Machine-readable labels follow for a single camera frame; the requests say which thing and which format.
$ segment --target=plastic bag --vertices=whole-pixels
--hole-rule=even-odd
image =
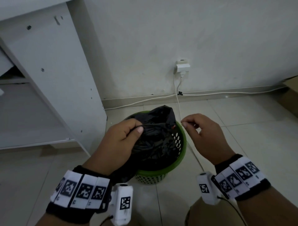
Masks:
[[[173,109],[162,106],[148,113],[137,113],[126,119],[135,118],[143,125],[144,131],[134,145],[128,161],[112,173],[114,183],[129,181],[138,169],[155,171],[173,164],[179,151],[172,136],[176,127]]]

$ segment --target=cardboard box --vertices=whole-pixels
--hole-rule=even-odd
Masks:
[[[286,80],[284,84],[290,89],[282,96],[279,103],[298,117],[298,76]]]

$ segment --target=fingernail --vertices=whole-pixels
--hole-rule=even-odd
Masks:
[[[186,122],[182,122],[182,125],[183,125],[184,128],[187,127],[187,123]]]
[[[142,133],[142,132],[144,131],[144,128],[140,126],[140,127],[137,128],[137,131],[138,131],[139,133]]]

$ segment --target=hand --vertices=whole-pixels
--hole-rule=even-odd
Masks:
[[[221,127],[203,114],[192,114],[181,120],[198,152],[213,165],[231,158],[235,152],[228,145]]]
[[[119,169],[129,159],[134,144],[144,130],[140,125],[141,122],[132,118],[111,126],[98,149],[82,166],[107,176]]]

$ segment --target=white tiled floor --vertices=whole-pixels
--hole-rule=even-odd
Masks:
[[[166,104],[180,120],[178,104]],[[127,116],[161,105],[137,106],[107,111],[107,129]],[[219,123],[232,149],[247,155],[268,176],[272,185],[298,206],[298,119],[271,96],[246,96],[180,103],[181,116],[202,113]],[[187,135],[189,144],[194,145]],[[204,170],[214,167],[196,152]],[[44,213],[49,196],[67,169],[86,160],[79,148],[34,149],[0,152],[1,225],[34,225]],[[203,169],[187,147],[180,165],[157,185],[135,179],[133,213],[142,225],[183,225],[189,207],[200,197],[195,176]],[[106,214],[95,215],[98,226]]]

